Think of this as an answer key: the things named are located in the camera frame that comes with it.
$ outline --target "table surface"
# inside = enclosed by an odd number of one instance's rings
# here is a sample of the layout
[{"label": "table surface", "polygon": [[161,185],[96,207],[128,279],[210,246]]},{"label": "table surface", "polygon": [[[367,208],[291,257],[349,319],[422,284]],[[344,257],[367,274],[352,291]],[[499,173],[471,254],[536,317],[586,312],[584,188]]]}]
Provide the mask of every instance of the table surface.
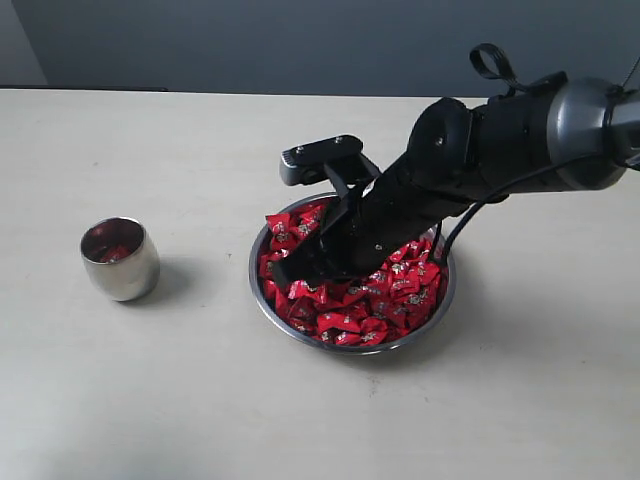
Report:
[{"label": "table surface", "polygon": [[[258,310],[263,216],[329,188],[285,187],[279,152],[349,132],[386,167],[431,101],[0,91],[0,478],[636,479],[639,175],[488,207],[404,350],[329,355]],[[163,261],[135,304],[80,261],[113,215]]]}]

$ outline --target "metal cup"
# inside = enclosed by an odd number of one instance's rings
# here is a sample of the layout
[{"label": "metal cup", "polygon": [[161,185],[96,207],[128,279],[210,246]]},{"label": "metal cup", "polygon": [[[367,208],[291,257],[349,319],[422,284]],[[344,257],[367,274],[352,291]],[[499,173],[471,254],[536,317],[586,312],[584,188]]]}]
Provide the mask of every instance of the metal cup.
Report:
[{"label": "metal cup", "polygon": [[[109,252],[118,256],[109,260]],[[158,283],[160,260],[145,228],[136,220],[114,217],[91,227],[80,242],[82,260],[93,284],[111,299],[133,300]]]}]

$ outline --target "robotic arm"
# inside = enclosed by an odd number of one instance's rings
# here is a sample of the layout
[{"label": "robotic arm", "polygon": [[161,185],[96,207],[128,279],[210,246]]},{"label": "robotic arm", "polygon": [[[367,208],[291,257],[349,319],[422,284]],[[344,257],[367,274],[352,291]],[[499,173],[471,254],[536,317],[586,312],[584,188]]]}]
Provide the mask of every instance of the robotic arm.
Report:
[{"label": "robotic arm", "polygon": [[429,106],[407,150],[384,173],[349,135],[283,153],[286,184],[329,179],[337,196],[321,227],[274,264],[278,284],[369,275],[400,246],[474,204],[513,193],[600,190],[626,168],[640,169],[640,92],[604,80],[569,81],[564,72],[522,85],[491,44],[478,45],[470,59],[508,92],[473,110],[452,98]]}]

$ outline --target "stainless steel bowl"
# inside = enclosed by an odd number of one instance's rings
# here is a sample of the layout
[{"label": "stainless steel bowl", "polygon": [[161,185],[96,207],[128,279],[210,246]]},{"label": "stainless steel bowl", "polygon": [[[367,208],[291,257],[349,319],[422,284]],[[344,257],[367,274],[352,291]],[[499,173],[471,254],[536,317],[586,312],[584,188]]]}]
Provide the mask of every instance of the stainless steel bowl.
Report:
[{"label": "stainless steel bowl", "polygon": [[[307,205],[311,202],[317,202],[318,204],[327,202],[334,194],[332,193],[323,193],[320,195],[314,195],[312,197],[304,198],[296,203],[293,203],[282,210],[280,213],[291,212],[303,205]],[[426,235],[433,239],[435,234],[435,229],[431,229],[426,232]],[[442,318],[445,313],[449,309],[449,305],[451,305],[451,301],[453,300],[453,294],[456,289],[456,267],[453,261],[453,256],[449,254],[449,259],[447,261],[448,267],[448,281],[446,283],[446,290],[444,292],[444,296],[437,310],[433,313],[431,318],[427,323],[425,323],[422,327],[417,330],[411,332],[409,335],[399,338],[398,340],[394,340],[393,342],[381,343],[379,345],[370,345],[365,347],[358,346],[343,346],[343,345],[333,345],[329,343],[321,342],[320,340],[316,340],[314,338],[308,337],[301,332],[298,332],[294,328],[291,328],[287,325],[284,320],[282,320],[276,314],[275,310],[269,305],[269,302],[264,298],[264,294],[262,292],[262,285],[260,282],[260,278],[258,277],[258,269],[260,265],[260,256],[267,250],[269,241],[271,240],[271,233],[269,232],[269,228],[265,225],[265,227],[258,234],[258,238],[253,244],[253,248],[251,249],[251,256],[249,257],[249,283],[251,284],[251,291],[255,296],[258,306],[264,312],[271,322],[282,330],[284,333],[289,335],[290,337],[295,338],[296,340],[301,341],[302,343],[306,343],[315,348],[320,348],[322,350],[326,350],[329,352],[335,353],[344,353],[351,355],[371,355],[374,353],[385,352],[389,350],[394,350],[396,348],[402,347],[403,345],[408,345],[409,343],[414,342],[419,337],[430,331],[434,328]],[[444,236],[440,238],[438,243],[439,247],[442,247],[444,243]]]}]

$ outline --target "black strap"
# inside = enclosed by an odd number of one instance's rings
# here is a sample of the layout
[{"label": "black strap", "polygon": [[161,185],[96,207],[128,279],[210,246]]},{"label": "black strap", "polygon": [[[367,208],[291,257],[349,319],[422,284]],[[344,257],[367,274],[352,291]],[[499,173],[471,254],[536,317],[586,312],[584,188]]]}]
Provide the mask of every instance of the black strap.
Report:
[{"label": "black strap", "polygon": [[[483,53],[486,53],[491,60],[493,60],[497,73],[487,67],[487,64],[482,58]],[[508,97],[515,95],[516,91],[527,91],[527,87],[518,82],[507,55],[492,43],[481,43],[474,47],[469,53],[469,60],[471,60],[471,65],[473,65],[473,68],[481,77],[488,80],[502,80],[505,82],[509,86],[509,91],[507,92]]]}]

